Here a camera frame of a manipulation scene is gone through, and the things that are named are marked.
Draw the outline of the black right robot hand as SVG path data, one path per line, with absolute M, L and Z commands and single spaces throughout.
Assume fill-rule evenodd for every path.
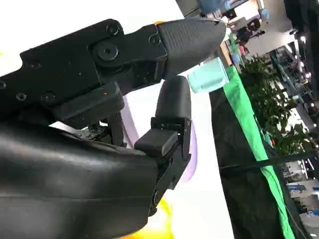
M 225 36 L 211 18 L 124 34 L 107 19 L 20 54 L 0 79 L 0 236 L 113 239 L 143 228 L 191 155 L 182 72 Z

